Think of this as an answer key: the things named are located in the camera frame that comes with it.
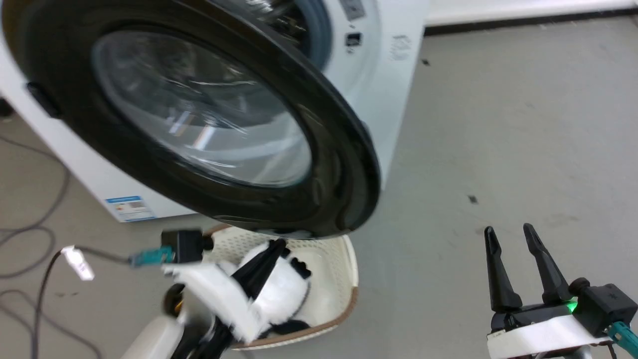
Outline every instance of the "white basket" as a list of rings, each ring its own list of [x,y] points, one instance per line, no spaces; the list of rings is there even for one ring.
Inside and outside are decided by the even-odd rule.
[[[215,248],[204,255],[204,262],[226,261],[238,264],[257,245],[276,237],[219,225],[208,231]],[[312,271],[310,292],[295,319],[310,328],[299,332],[256,340],[234,349],[254,350],[300,342],[335,329],[352,312],[357,301],[359,272],[357,258],[348,236],[328,240],[287,240],[294,257],[305,262]]]

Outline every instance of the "open black door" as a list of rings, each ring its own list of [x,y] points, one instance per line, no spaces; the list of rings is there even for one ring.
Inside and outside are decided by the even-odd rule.
[[[159,193],[291,238],[347,233],[372,214],[380,170],[362,123],[238,4],[36,0],[19,17],[34,96]]]

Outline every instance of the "floor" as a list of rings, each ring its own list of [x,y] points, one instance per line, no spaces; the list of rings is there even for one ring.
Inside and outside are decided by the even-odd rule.
[[[360,297],[335,332],[255,358],[487,358],[491,311],[481,235],[493,225],[514,289],[542,288],[522,225],[535,224],[568,280],[614,282],[638,298],[638,27],[630,19],[532,26],[426,38],[387,190],[352,241]],[[0,134],[43,148],[19,119]],[[61,185],[60,166],[0,142],[0,227],[38,218]],[[132,252],[162,229],[209,227],[201,216],[118,224],[71,179],[46,222],[56,247],[79,243]],[[39,258],[44,232],[0,250],[0,273]],[[167,280],[92,260],[93,282],[65,265],[51,277],[45,312],[119,358],[160,310]],[[0,289],[34,295],[44,267]],[[18,296],[1,304],[30,318]],[[0,348],[26,357],[27,332],[0,313]],[[41,357],[91,358],[50,326]],[[227,353],[225,358],[243,355]],[[596,358],[608,358],[603,349]],[[621,358],[628,358],[623,353]]]

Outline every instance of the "white washing machine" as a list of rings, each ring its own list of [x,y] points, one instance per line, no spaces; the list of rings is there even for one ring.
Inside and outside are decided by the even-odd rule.
[[[376,206],[427,1],[0,3],[0,93],[119,221],[322,237]]]

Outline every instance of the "white cable label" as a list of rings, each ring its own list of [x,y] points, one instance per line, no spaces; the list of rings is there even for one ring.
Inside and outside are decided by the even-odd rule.
[[[71,268],[75,270],[78,277],[82,280],[93,280],[95,278],[95,274],[89,266],[89,263],[84,259],[84,255],[82,251],[76,249],[75,246],[68,246],[62,248],[62,254],[64,254],[66,261],[69,263]]]

